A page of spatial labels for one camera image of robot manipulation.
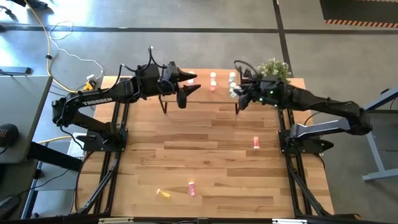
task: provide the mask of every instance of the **table leg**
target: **table leg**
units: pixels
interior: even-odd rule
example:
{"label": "table leg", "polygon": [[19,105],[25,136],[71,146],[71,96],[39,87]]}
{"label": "table leg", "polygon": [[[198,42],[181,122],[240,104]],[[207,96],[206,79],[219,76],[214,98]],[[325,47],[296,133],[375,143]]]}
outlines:
{"label": "table leg", "polygon": [[162,101],[162,96],[160,96],[159,95],[159,102],[160,102],[160,105],[162,106],[162,110],[163,110],[163,113],[167,113],[167,102],[165,102],[165,104],[163,105],[163,101]]}
{"label": "table leg", "polygon": [[239,113],[239,107],[238,104],[235,103],[235,114],[238,115],[238,113]]}
{"label": "table leg", "polygon": [[45,147],[36,142],[30,144],[30,149],[27,154],[28,159],[37,159],[42,162],[48,162],[56,166],[60,166],[66,169],[79,171],[81,160],[68,156],[64,153],[57,152],[53,149]]}

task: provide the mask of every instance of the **black mat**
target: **black mat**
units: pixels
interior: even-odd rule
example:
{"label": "black mat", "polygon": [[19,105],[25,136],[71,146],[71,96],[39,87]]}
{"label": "black mat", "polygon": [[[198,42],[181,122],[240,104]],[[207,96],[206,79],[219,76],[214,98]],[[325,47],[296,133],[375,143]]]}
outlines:
{"label": "black mat", "polygon": [[375,0],[320,0],[328,24],[398,27],[398,2]]}

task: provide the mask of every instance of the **green plant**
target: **green plant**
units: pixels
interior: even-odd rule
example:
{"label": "green plant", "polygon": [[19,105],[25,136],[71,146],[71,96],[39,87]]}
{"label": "green plant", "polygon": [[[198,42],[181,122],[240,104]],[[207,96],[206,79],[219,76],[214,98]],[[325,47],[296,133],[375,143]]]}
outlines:
{"label": "green plant", "polygon": [[289,65],[284,62],[276,61],[275,58],[269,59],[266,63],[262,63],[257,67],[257,70],[261,75],[273,75],[280,78],[283,82],[290,82],[287,79],[291,75],[291,72],[289,72]]}

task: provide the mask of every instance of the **gray floor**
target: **gray floor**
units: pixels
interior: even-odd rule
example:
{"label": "gray floor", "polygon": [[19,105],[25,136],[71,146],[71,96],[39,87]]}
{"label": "gray floor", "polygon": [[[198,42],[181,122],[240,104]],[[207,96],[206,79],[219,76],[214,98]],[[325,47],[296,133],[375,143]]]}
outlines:
{"label": "gray floor", "polygon": [[[76,26],[95,27],[277,27],[272,0],[124,0],[117,4],[110,0],[52,0],[48,3],[51,10],[39,13],[48,25],[73,21]],[[279,3],[286,29],[378,29],[325,24],[318,0],[279,0]],[[4,12],[0,12],[0,21],[37,25],[30,10],[11,2],[4,5],[11,8],[18,21]],[[384,89],[398,85],[397,35],[288,34],[286,39],[294,76],[304,78],[307,89],[316,95],[365,105]],[[74,32],[59,44],[81,57],[97,60],[104,66],[106,75],[115,75],[120,63],[131,66],[145,63],[149,44],[155,47],[158,62],[174,60],[179,67],[232,68],[236,59],[253,65],[272,57],[282,60],[278,34]],[[0,46],[2,65],[30,66],[34,75],[46,74],[47,43],[43,32],[1,33]],[[80,86],[87,75],[100,72],[94,64],[80,62],[62,52],[53,61],[53,75],[70,88]],[[35,141],[63,135],[51,122],[50,103],[57,98],[49,94]],[[90,108],[84,112],[93,114]],[[319,114],[315,122],[331,119]],[[81,131],[76,127],[69,130]],[[367,184],[361,179],[361,175],[376,171],[365,137],[335,134],[324,138],[335,143],[325,153],[335,212],[358,213],[365,220],[397,222],[398,177]],[[397,167],[394,164],[398,152],[381,151],[381,154],[389,167]],[[42,192],[34,211],[42,216],[66,214],[71,196],[71,191]],[[50,198],[59,198],[60,203],[50,205],[47,203]]]}

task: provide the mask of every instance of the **gray desk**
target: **gray desk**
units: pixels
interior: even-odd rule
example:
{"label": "gray desk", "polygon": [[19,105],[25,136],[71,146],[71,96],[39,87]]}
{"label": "gray desk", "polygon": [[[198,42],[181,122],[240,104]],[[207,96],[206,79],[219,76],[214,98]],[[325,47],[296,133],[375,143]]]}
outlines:
{"label": "gray desk", "polygon": [[0,163],[26,159],[51,82],[48,76],[0,76],[0,124],[14,124],[19,131],[17,142],[0,156]]}

